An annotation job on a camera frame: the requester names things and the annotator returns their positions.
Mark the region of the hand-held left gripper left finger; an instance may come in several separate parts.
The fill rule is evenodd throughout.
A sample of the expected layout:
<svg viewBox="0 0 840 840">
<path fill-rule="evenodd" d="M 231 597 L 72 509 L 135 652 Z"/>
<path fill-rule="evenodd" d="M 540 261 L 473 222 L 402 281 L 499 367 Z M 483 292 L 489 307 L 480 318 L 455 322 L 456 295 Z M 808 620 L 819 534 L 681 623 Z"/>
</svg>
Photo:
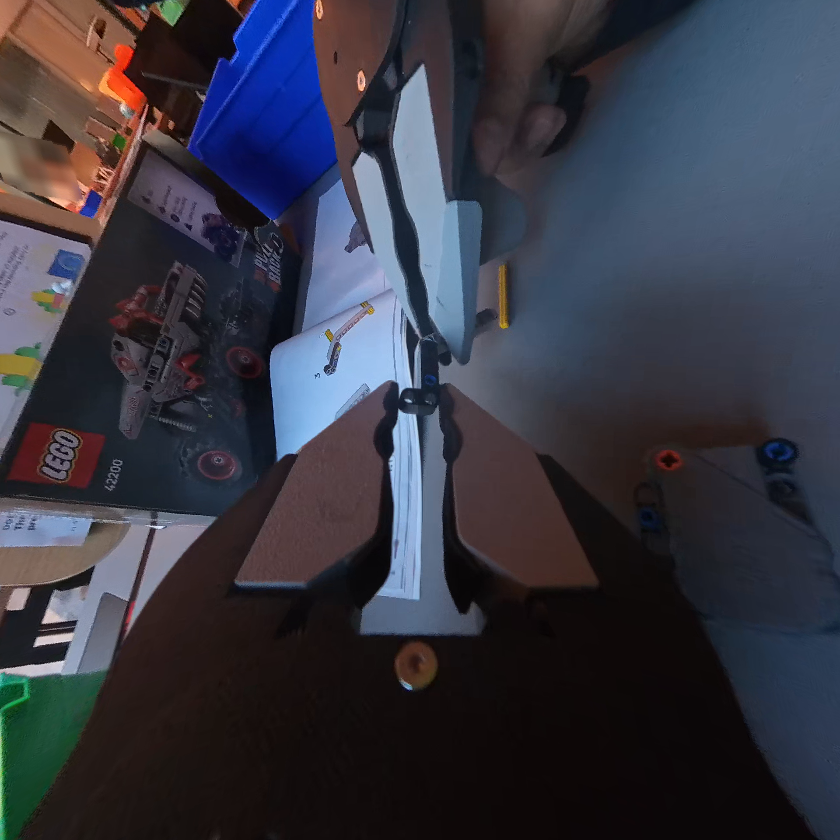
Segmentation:
<svg viewBox="0 0 840 840">
<path fill-rule="evenodd" d="M 234 583 L 363 607 L 391 568 L 389 459 L 399 388 L 386 381 L 305 444 Z"/>
</svg>

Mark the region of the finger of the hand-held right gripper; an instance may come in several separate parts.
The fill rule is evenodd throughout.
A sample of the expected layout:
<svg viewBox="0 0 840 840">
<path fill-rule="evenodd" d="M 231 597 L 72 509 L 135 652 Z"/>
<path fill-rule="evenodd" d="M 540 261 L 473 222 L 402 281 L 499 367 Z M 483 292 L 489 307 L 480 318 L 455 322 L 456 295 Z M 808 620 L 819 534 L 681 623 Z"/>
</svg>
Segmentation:
<svg viewBox="0 0 840 840">
<path fill-rule="evenodd" d="M 426 313 L 458 364 L 469 362 L 478 330 L 480 268 L 509 255 L 523 240 L 527 214 L 520 197 L 476 170 L 466 150 L 466 196 L 447 190 L 432 90 L 425 64 L 406 81 L 392 146 L 402 199 L 417 245 Z"/>
<path fill-rule="evenodd" d="M 433 335 L 417 231 L 406 208 L 392 152 L 362 150 L 353 163 L 353 178 L 368 239 L 385 277 L 417 333 Z"/>
</svg>

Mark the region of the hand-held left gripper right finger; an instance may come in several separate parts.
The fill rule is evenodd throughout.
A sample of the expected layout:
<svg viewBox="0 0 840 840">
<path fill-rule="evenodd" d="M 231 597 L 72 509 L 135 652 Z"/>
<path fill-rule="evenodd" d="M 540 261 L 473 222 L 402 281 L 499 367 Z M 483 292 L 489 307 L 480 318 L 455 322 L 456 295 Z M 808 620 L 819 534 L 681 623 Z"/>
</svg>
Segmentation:
<svg viewBox="0 0 840 840">
<path fill-rule="evenodd" d="M 489 614 L 600 582 L 537 452 L 452 385 L 440 392 L 444 576 L 453 604 Z"/>
</svg>

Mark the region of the black lego beam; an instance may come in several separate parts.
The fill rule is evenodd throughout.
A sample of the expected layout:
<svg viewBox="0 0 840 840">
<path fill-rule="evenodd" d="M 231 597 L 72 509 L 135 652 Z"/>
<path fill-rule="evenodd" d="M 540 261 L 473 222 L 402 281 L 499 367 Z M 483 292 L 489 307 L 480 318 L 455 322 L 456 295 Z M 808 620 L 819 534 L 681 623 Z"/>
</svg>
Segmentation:
<svg viewBox="0 0 840 840">
<path fill-rule="evenodd" d="M 424 374 L 430 373 L 437 377 L 437 387 L 424 387 Z M 419 340 L 415 348 L 412 380 L 408 387 L 403 388 L 398 398 L 398 409 L 401 413 L 415 417 L 429 417 L 438 409 L 440 398 L 440 381 L 438 369 L 438 346 L 433 336 L 426 336 Z"/>
</svg>

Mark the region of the lego instruction booklet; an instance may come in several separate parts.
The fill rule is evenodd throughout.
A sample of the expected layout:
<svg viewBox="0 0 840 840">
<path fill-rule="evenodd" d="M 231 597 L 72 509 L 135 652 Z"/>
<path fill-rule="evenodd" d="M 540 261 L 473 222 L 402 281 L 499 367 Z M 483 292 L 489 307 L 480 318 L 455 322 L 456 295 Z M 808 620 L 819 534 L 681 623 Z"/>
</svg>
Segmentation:
<svg viewBox="0 0 840 840">
<path fill-rule="evenodd" d="M 313 212 L 301 331 L 273 349 L 278 456 L 297 453 L 384 382 L 410 378 L 406 316 L 365 243 L 338 170 L 301 199 Z"/>
</svg>

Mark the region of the black lego set box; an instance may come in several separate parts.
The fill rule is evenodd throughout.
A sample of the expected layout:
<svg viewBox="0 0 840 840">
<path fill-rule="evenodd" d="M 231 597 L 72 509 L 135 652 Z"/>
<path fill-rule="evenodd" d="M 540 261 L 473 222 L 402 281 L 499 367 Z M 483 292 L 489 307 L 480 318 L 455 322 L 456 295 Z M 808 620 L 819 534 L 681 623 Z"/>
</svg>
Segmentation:
<svg viewBox="0 0 840 840">
<path fill-rule="evenodd" d="M 2 509 L 210 519 L 274 464 L 301 258 L 223 190 L 153 131 L 96 243 L 3 220 Z"/>
</svg>

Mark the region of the person's right hand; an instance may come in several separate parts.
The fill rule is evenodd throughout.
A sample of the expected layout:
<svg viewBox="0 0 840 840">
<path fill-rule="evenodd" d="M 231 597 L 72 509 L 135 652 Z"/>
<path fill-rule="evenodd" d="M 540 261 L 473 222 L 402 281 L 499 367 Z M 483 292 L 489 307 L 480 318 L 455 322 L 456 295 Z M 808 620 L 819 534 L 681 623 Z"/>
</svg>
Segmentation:
<svg viewBox="0 0 840 840">
<path fill-rule="evenodd" d="M 535 96 L 543 67 L 581 57 L 603 28 L 607 1 L 486 1 L 485 75 L 472 130 L 486 176 L 510 174 L 543 156 L 567 115 Z"/>
</svg>

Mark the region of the black beam with blue pin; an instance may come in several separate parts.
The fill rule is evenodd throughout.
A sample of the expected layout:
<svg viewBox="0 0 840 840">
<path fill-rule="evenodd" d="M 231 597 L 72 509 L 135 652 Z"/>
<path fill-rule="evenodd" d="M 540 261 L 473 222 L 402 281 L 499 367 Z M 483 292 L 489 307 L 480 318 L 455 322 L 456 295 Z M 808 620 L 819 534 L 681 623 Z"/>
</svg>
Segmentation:
<svg viewBox="0 0 840 840">
<path fill-rule="evenodd" d="M 639 538 L 642 544 L 655 552 L 667 550 L 667 521 L 660 488 L 654 482 L 642 481 L 633 491 Z"/>
</svg>

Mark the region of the blue plastic bin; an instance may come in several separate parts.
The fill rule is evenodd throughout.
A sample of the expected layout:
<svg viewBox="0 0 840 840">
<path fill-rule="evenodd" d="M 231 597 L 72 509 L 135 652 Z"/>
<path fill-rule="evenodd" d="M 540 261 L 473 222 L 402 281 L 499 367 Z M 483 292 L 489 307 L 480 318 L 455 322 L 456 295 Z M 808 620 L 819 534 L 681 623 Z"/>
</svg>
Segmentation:
<svg viewBox="0 0 840 840">
<path fill-rule="evenodd" d="M 313 1 L 257 1 L 218 61 L 188 150 L 272 219 L 337 161 Z"/>
</svg>

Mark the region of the dark storage box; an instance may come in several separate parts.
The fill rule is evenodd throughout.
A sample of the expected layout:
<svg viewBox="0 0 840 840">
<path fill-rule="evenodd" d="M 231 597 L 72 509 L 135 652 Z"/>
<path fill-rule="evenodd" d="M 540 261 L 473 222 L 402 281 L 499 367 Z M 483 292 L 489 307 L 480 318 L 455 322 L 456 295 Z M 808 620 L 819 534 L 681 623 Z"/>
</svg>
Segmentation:
<svg viewBox="0 0 840 840">
<path fill-rule="evenodd" d="M 123 73 L 153 108 L 175 123 L 189 123 L 202 107 L 218 61 L 233 57 L 243 22 L 227 1 L 186 2 L 174 24 L 152 15 Z"/>
</svg>

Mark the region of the tan cardboard sheet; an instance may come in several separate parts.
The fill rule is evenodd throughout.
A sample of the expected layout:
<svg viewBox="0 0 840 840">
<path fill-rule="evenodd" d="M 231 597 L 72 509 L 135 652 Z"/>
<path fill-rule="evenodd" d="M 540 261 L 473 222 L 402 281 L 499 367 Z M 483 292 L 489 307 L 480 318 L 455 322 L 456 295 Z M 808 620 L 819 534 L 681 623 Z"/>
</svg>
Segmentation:
<svg viewBox="0 0 840 840">
<path fill-rule="evenodd" d="M 212 516 L 158 511 L 135 511 L 128 517 L 120 517 L 115 513 L 101 513 L 95 517 L 90 511 L 32 511 L 12 508 L 2 511 L 2 528 L 18 519 L 28 520 L 36 516 L 90 518 L 91 526 L 82 545 L 2 547 L 3 588 L 57 583 L 85 572 L 115 550 L 134 528 L 147 532 L 170 526 L 205 527 L 214 521 Z"/>
</svg>

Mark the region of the orange plastic item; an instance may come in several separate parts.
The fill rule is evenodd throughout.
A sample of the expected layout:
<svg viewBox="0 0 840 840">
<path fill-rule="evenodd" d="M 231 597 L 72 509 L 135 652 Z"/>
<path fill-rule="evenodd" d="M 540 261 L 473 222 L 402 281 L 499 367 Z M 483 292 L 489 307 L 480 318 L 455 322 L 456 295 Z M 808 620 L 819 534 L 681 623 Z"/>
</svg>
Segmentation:
<svg viewBox="0 0 840 840">
<path fill-rule="evenodd" d="M 146 103 L 146 97 L 126 74 L 133 49 L 128 45 L 117 44 L 113 48 L 114 63 L 101 77 L 98 89 L 101 94 L 124 104 L 133 112 L 140 112 Z"/>
</svg>

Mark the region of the green plastic bin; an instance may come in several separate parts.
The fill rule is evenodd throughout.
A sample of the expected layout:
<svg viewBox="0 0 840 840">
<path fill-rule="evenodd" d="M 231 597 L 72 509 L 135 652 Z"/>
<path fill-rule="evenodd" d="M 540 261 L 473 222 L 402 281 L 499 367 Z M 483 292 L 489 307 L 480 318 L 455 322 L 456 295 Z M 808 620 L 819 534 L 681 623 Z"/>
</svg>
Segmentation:
<svg viewBox="0 0 840 840">
<path fill-rule="evenodd" d="M 86 725 L 105 671 L 1 677 L 1 838 L 15 839 Z"/>
</svg>

